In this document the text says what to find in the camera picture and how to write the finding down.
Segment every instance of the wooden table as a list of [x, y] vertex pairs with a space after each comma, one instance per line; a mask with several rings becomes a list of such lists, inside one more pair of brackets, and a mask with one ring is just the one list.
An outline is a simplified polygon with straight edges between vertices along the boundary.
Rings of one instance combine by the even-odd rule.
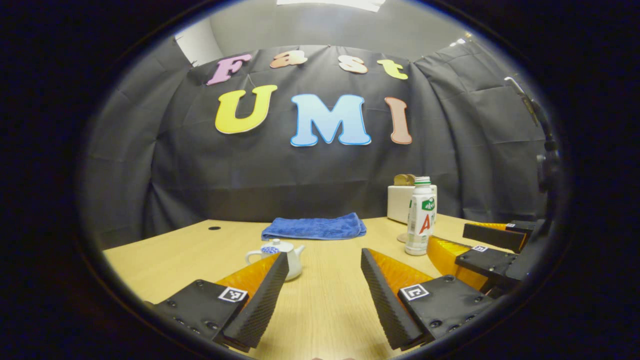
[[[479, 245], [461, 237], [465, 222], [438, 215], [434, 235]], [[404, 244], [396, 236], [406, 231], [406, 224], [386, 217], [366, 219], [364, 224], [367, 234], [359, 238], [286, 240], [296, 248], [307, 246], [301, 255], [303, 271], [282, 286], [271, 322], [250, 356], [265, 360], [365, 360], [402, 353], [391, 350], [387, 343], [360, 269], [361, 249], [376, 250], [432, 277], [442, 274], [428, 256], [404, 252]], [[140, 299], [157, 304], [195, 279], [215, 282], [246, 266], [244, 255], [265, 244], [260, 234], [268, 225], [205, 220], [104, 254]], [[208, 230], [211, 226], [221, 229]]]

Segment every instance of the blue letter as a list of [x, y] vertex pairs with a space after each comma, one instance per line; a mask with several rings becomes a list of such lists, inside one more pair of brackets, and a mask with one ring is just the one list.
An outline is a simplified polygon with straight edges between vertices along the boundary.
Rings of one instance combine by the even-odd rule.
[[367, 145], [371, 136], [364, 129], [362, 104], [364, 99], [356, 95], [340, 96], [332, 111], [314, 94], [301, 94], [291, 98], [298, 105], [298, 132], [291, 138], [293, 146], [313, 146], [318, 137], [311, 132], [311, 123], [316, 125], [322, 139], [331, 143], [340, 123], [342, 134], [338, 141], [344, 145]]

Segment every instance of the white teapot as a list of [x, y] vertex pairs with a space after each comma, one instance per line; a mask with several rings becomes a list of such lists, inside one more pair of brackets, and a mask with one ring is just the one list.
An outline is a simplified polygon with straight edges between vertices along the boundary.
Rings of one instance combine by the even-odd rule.
[[251, 265], [251, 261], [249, 261], [249, 257], [251, 255], [260, 255], [264, 259], [279, 252], [286, 252], [287, 261], [289, 262], [289, 273], [287, 274], [287, 278], [285, 280], [291, 280], [302, 273], [300, 254], [303, 250], [305, 250], [304, 245], [300, 245], [300, 247], [298, 247], [297, 249], [293, 249], [292, 243], [280, 241], [280, 239], [273, 239], [271, 242], [268, 242], [261, 246], [260, 250], [247, 252], [244, 259], [246, 260], [247, 264]]

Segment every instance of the folded towel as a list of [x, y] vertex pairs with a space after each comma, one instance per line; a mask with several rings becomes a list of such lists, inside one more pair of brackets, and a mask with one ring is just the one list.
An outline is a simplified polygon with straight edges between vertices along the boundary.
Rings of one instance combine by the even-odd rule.
[[327, 218], [276, 218], [262, 232], [262, 240], [273, 238], [343, 240], [364, 236], [367, 228], [356, 213], [343, 217]]

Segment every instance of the plastic bottle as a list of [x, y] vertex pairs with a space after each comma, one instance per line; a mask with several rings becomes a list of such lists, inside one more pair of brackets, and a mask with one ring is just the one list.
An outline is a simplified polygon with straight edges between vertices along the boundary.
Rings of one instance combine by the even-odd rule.
[[429, 237], [433, 234], [436, 217], [436, 194], [431, 189], [431, 178], [418, 177], [409, 204], [407, 241], [404, 251], [409, 255], [427, 253]]

